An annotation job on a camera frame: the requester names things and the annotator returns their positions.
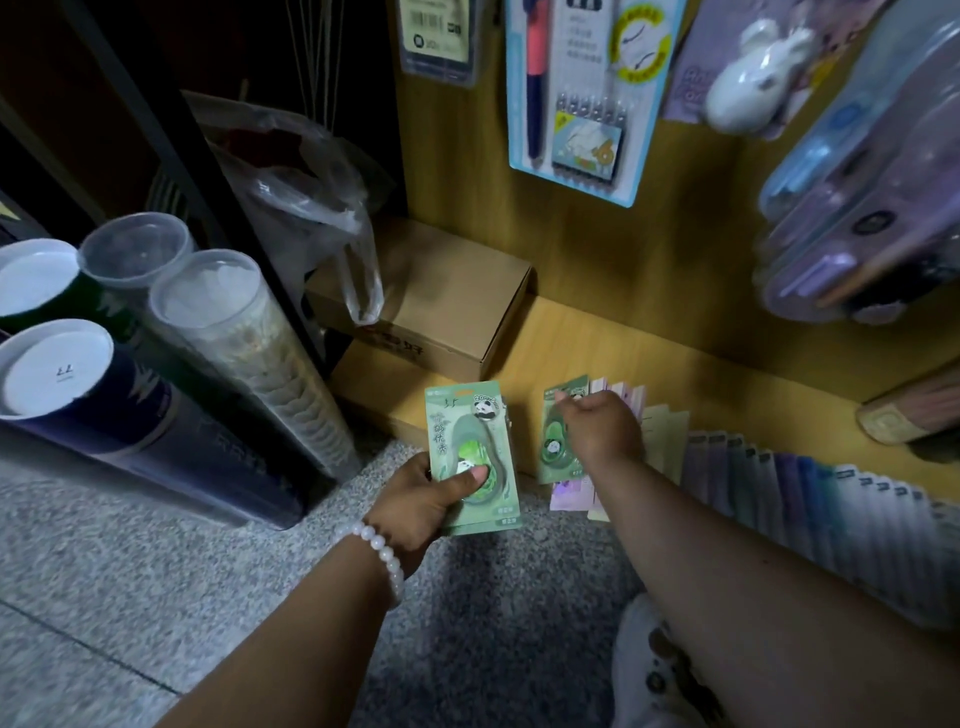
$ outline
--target yellow circular label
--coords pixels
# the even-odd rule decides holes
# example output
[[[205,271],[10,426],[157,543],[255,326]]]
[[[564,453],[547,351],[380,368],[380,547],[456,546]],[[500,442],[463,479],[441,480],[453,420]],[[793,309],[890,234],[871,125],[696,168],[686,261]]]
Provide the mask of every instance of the yellow circular label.
[[[628,84],[653,81],[666,66],[673,47],[666,13],[658,5],[627,8],[613,24],[610,60],[616,75]]]

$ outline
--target floor tile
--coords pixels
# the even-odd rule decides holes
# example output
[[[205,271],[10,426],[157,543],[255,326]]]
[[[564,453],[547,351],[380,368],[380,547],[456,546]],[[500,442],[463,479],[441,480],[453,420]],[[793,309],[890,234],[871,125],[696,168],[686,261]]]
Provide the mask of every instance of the floor tile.
[[[177,697],[0,605],[0,725],[147,728]]]

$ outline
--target wooden display board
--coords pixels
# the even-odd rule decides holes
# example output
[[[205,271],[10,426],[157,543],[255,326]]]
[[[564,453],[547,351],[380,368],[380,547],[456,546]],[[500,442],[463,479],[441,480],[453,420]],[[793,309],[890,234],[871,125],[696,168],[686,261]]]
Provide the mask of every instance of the wooden display board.
[[[776,142],[659,121],[636,203],[624,209],[510,168],[502,29],[467,90],[400,73],[393,15],[392,28],[410,217],[530,260],[542,296],[851,400],[960,356],[956,286],[883,328],[795,324],[756,302],[757,192],[855,53]]]

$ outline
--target dark blue cylinder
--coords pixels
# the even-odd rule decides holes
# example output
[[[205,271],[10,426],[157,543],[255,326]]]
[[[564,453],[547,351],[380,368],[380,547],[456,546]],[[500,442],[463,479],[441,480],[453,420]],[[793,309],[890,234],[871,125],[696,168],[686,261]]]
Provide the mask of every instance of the dark blue cylinder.
[[[51,396],[57,387],[72,400]],[[53,321],[3,342],[0,388],[0,420],[40,437],[278,528],[303,516],[299,496],[258,453],[97,324]],[[56,408],[42,411],[45,402]]]

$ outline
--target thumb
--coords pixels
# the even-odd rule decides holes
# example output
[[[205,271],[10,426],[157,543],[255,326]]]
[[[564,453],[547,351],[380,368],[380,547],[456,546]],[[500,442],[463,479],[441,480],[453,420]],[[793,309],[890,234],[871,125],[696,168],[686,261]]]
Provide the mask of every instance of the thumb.
[[[444,508],[467,496],[472,496],[487,480],[490,468],[477,465],[464,473],[454,475],[436,484],[438,501]]]
[[[575,400],[565,391],[560,390],[554,395],[554,407],[557,408],[557,411],[560,412],[560,416],[564,418],[564,422],[568,425],[570,424],[570,418],[576,417],[577,413],[582,409],[580,402],[582,400]]]

